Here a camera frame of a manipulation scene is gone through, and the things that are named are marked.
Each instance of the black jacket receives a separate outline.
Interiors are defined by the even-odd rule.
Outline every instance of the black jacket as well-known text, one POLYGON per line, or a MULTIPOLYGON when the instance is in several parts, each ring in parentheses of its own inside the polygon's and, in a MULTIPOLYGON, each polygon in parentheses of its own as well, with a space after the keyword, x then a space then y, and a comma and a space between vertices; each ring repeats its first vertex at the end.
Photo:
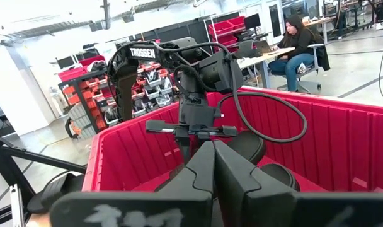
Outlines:
MULTIPOLYGON (((295 50, 287 53, 288 59, 299 54, 312 54, 313 49, 308 48, 310 44, 322 44, 323 40, 315 26, 306 28, 298 15, 292 15, 287 18, 286 22, 297 28, 298 32, 295 35, 284 34, 283 39, 278 44, 280 48, 295 47, 295 50)), ((325 71, 330 69, 329 59, 325 47, 317 48, 317 61, 325 71)))

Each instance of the white wall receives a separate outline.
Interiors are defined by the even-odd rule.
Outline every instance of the white wall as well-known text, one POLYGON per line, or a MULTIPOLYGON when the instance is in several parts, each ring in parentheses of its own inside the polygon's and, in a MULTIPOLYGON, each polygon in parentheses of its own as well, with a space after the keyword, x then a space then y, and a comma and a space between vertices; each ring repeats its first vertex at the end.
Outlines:
POLYGON ((0 47, 0 107, 18 135, 48 126, 54 120, 46 107, 37 102, 25 81, 26 72, 18 70, 5 47, 0 47))

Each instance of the office chair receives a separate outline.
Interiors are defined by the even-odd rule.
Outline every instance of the office chair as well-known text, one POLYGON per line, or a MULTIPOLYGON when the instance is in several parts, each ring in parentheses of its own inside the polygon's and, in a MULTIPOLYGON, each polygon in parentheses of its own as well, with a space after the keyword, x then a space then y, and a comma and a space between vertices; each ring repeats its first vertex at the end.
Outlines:
MULTIPOLYGON (((310 94, 311 91, 309 90, 308 87, 311 87, 311 88, 316 87, 317 90, 320 91, 322 89, 322 84, 319 82, 302 81, 301 79, 303 76, 305 76, 305 75, 307 75, 313 71, 316 71, 316 76, 319 74, 319 63, 317 61, 316 51, 318 48, 323 48, 324 44, 312 44, 312 45, 309 45, 308 47, 313 49, 313 56, 314 56, 315 60, 314 60, 313 64, 306 66, 306 71, 304 73, 297 75, 297 87, 298 87, 299 91, 304 91, 304 92, 310 94)), ((279 86, 277 89, 281 90, 284 88, 287 88, 287 84, 279 86)))

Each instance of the gray floor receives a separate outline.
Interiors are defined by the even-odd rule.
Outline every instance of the gray floor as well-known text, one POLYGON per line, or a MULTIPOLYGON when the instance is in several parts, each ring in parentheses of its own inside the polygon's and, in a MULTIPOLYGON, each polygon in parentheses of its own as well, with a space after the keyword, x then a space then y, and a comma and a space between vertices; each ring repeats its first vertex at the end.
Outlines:
MULTIPOLYGON (((327 45, 331 70, 312 73, 303 77, 306 81, 322 83, 322 95, 342 96, 345 99, 360 103, 383 105, 379 92, 378 75, 383 55, 383 31, 365 30, 349 35, 343 40, 331 41, 327 45)), ((285 84, 282 77, 270 77, 272 88, 285 84)), ((380 81, 383 91, 383 79, 380 81)), ((88 161, 86 146, 91 140, 77 141, 67 137, 64 120, 56 120, 50 127, 18 137, 10 136, 8 140, 14 145, 27 148, 54 158, 85 164, 88 161)), ((19 167, 36 191, 63 169, 54 168, 26 160, 16 159, 19 167)), ((10 204, 8 186, 0 176, 0 208, 10 204)))

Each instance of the person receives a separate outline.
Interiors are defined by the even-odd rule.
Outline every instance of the person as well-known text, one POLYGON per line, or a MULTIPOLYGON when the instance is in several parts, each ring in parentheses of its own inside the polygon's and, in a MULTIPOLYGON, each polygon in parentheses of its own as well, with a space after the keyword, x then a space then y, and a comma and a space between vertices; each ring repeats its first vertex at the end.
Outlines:
MULTIPOLYGON (((285 75, 289 91, 297 91, 297 73, 304 73, 306 66, 314 62, 313 49, 308 46, 323 43, 323 40, 318 32, 306 28, 298 15, 287 18, 285 26, 287 32, 276 49, 295 47, 295 50, 278 56, 268 67, 273 75, 285 75)), ((325 71, 330 69, 325 48, 319 53, 318 60, 325 71)))

